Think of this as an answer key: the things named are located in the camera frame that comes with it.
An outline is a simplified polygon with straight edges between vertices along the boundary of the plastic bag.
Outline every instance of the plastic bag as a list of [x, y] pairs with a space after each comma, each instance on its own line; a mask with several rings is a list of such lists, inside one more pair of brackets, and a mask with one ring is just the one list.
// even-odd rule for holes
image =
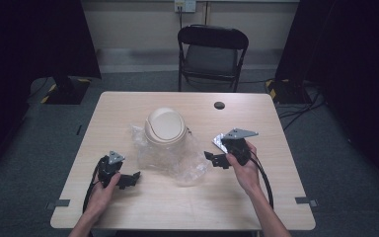
[[181, 186], [193, 186], [207, 172], [210, 162], [205, 159], [197, 139], [187, 128], [183, 142], [171, 146], [151, 143], [144, 128], [132, 126], [132, 138], [137, 147], [139, 169], [163, 172]]

